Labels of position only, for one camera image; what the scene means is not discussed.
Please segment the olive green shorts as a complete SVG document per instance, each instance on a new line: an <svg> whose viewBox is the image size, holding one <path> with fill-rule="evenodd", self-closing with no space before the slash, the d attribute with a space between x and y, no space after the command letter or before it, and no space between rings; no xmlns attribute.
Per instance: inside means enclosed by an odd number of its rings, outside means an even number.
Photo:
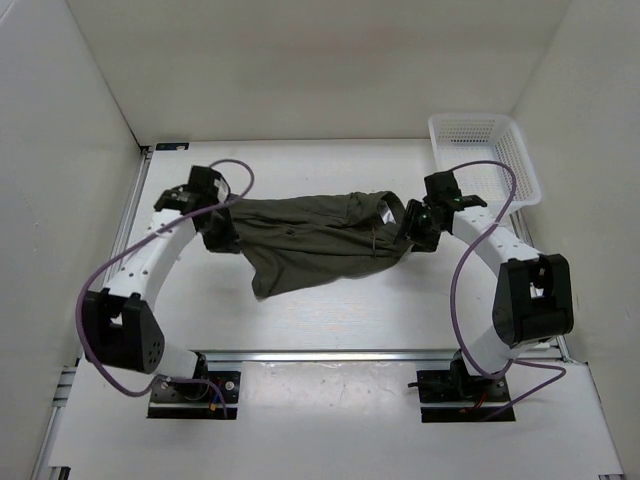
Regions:
<svg viewBox="0 0 640 480"><path fill-rule="evenodd" d="M231 207L259 299L393 267L411 247L397 238L404 214L391 191L244 199Z"/></svg>

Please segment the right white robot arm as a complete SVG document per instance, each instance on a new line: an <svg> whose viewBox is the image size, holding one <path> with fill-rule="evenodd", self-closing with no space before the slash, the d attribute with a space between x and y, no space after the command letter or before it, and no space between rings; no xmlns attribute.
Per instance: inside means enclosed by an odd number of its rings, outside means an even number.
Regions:
<svg viewBox="0 0 640 480"><path fill-rule="evenodd" d="M544 254L502 227L476 195L411 200L397 238L431 253L443 233L467 245L454 268L449 294L454 336L465 365L450 373L449 387L458 398L470 400L484 389L485 378L503 376L521 353L573 330L571 270L563 255ZM495 275L496 289L489 326L468 343L457 315L457 287L472 255Z"/></svg>

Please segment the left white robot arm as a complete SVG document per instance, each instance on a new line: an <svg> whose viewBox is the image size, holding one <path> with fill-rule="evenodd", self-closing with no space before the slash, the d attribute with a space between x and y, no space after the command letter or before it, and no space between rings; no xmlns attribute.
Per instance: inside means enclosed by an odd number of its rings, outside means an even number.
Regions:
<svg viewBox="0 0 640 480"><path fill-rule="evenodd" d="M188 400L206 395L206 357L166 340L154 315L160 290L182 251L205 235L214 213L226 213L243 196L227 181L189 182L164 191L148 234L99 267L81 287L76 330L88 362L128 397L142 397L156 383L174 384Z"/></svg>

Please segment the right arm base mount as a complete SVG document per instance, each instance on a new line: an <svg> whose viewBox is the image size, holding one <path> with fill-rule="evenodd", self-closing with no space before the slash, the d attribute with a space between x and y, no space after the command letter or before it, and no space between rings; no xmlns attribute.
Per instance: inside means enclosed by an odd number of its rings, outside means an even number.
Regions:
<svg viewBox="0 0 640 480"><path fill-rule="evenodd" d="M419 370L407 388L418 393L423 424L515 422L504 378L462 378L451 370Z"/></svg>

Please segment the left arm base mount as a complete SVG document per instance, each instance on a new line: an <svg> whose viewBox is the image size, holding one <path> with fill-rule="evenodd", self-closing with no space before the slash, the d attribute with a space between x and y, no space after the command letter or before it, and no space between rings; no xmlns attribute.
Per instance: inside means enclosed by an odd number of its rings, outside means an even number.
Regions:
<svg viewBox="0 0 640 480"><path fill-rule="evenodd" d="M147 417L163 420L236 420L240 370L207 371L207 382L163 380L151 390Z"/></svg>

